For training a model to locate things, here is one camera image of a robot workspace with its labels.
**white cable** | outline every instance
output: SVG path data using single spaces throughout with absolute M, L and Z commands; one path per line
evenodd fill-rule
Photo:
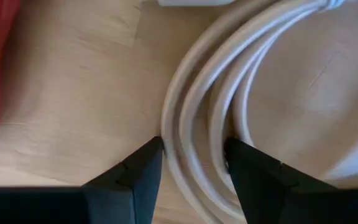
M 233 63 L 224 77 L 209 121 L 209 146 L 218 176 L 235 193 L 223 157 L 223 126 L 233 102 L 236 131 L 242 141 L 254 145 L 247 124 L 247 100 L 257 69 L 275 40 L 294 23 L 317 12 L 334 9 L 344 0 L 288 0 L 271 5 L 269 0 L 246 1 L 219 18 L 194 43 L 175 72 L 162 111 L 162 137 L 168 166 L 183 195 L 207 223 L 222 221 L 205 206 L 181 170 L 177 151 L 183 150 L 188 170 L 204 194 L 226 214 L 244 220 L 240 206 L 224 198 L 204 173 L 193 144 L 195 114 L 206 92 Z M 183 92 L 195 65 L 222 35 L 246 21 L 206 62 L 187 92 Z M 180 96 L 185 100 L 179 104 Z

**wooden table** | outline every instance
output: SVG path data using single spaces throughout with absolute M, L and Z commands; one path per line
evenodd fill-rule
M 180 59 L 226 8 L 23 0 L 2 71 L 0 185 L 81 185 L 158 135 Z M 284 34 L 250 108 L 261 150 L 358 185 L 358 4 Z M 166 166 L 154 223 L 201 223 Z

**white plug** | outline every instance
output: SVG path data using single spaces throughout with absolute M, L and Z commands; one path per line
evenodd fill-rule
M 235 0 L 158 0 L 161 6 L 221 6 Z

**coiled cable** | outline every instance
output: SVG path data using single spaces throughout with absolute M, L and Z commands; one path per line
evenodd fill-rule
M 218 176 L 231 192 L 236 193 L 223 156 L 223 129 L 229 105 L 233 104 L 234 124 L 240 139 L 254 146 L 247 124 L 247 100 L 257 69 L 269 48 L 280 34 L 296 22 L 315 12 L 335 9 L 343 2 L 344 0 L 287 0 L 271 4 L 268 1 L 245 1 L 208 28 L 182 59 L 165 97 L 162 137 L 168 166 L 175 182 L 206 223 L 222 221 L 200 200 L 189 184 L 178 160 L 179 150 L 184 152 L 184 161 L 203 193 L 231 217 L 244 221 L 245 217 L 241 207 L 223 197 L 201 167 L 192 132 L 201 100 L 216 79 L 228 70 L 213 102 L 208 139 L 213 166 Z M 184 93 L 185 85 L 200 59 L 220 37 L 227 35 L 239 21 L 244 20 L 246 22 L 215 51 Z M 185 96 L 184 102 L 180 104 L 182 95 Z

